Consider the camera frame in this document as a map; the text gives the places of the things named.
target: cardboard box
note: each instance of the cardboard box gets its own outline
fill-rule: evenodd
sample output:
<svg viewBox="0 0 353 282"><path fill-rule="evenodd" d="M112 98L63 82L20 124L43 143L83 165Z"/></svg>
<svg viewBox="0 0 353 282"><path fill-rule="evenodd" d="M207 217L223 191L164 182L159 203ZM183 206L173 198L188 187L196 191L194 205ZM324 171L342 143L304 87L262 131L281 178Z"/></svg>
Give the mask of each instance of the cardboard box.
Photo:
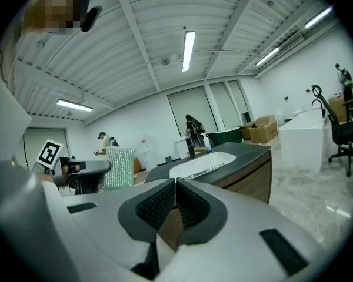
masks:
<svg viewBox="0 0 353 282"><path fill-rule="evenodd" d="M329 106L336 114L339 122L347 122L347 110L345 106L342 105L344 102L343 96L331 97L328 99Z"/></svg>
<svg viewBox="0 0 353 282"><path fill-rule="evenodd" d="M141 164L138 159L135 159L135 164L134 164L134 174L138 173L141 171Z"/></svg>
<svg viewBox="0 0 353 282"><path fill-rule="evenodd" d="M239 127L242 130L242 138L245 140L250 140L251 137L249 135L249 128L254 125L255 121L247 122L244 125L240 125Z"/></svg>
<svg viewBox="0 0 353 282"><path fill-rule="evenodd" d="M249 128L251 141L255 143L268 143L277 136L277 121L274 115L263 116L255 121L256 127Z"/></svg>

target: fluorescent light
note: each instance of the fluorescent light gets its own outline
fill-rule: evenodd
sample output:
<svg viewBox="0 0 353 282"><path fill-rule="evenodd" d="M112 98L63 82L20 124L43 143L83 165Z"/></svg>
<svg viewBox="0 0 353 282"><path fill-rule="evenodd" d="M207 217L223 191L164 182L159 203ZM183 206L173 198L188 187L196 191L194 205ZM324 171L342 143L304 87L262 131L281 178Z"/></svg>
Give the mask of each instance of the fluorescent light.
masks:
<svg viewBox="0 0 353 282"><path fill-rule="evenodd" d="M64 99L59 99L56 104L59 106L67 106L69 108L84 110L87 112L93 111L93 108L90 108L89 106L83 106L83 105L80 105L79 103L70 102Z"/></svg>
<svg viewBox="0 0 353 282"><path fill-rule="evenodd" d="M327 16L330 11L332 10L332 7L330 6L329 8L327 8L326 10L322 11L319 15L317 15L316 17L314 17L313 19L311 19L310 21L308 21L305 24L306 28L310 28L311 26L313 26L315 23L317 23L319 20L321 20L323 17Z"/></svg>
<svg viewBox="0 0 353 282"><path fill-rule="evenodd" d="M340 210L340 209L334 209L334 208L332 208L332 207L329 207L329 206L325 206L329 211L332 211L332 212L336 212L337 214L340 214L340 215L343 215L343 216L345 216L345 217L347 217L347 218L351 218L352 216L348 213L348 212L345 212L345 211L342 211L342 210Z"/></svg>
<svg viewBox="0 0 353 282"><path fill-rule="evenodd" d="M189 69L189 62L191 61L192 48L194 47L195 35L196 35L196 32L194 31L186 31L184 33L182 72L186 72Z"/></svg>
<svg viewBox="0 0 353 282"><path fill-rule="evenodd" d="M276 52L278 52L280 50L279 47L276 47L275 49L273 49L269 54L267 54L266 56L264 56L259 62L257 62L255 64L255 66L260 66L262 63L264 63L267 59L269 59L273 54L275 54Z"/></svg>

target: ceiling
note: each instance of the ceiling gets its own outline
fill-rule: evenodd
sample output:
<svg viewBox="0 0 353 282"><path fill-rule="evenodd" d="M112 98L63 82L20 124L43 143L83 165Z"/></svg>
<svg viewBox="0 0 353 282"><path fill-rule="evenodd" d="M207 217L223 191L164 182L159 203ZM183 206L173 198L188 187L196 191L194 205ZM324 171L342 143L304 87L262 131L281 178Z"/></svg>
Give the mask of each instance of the ceiling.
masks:
<svg viewBox="0 0 353 282"><path fill-rule="evenodd" d="M15 97L29 114L89 123L161 90L258 74L269 65L255 67L260 55L295 32L306 35L304 23L327 7L323 0L91 0L89 7L96 5L103 11L87 33L21 40ZM196 38L182 72L185 31ZM59 98L94 110L58 106Z"/></svg>

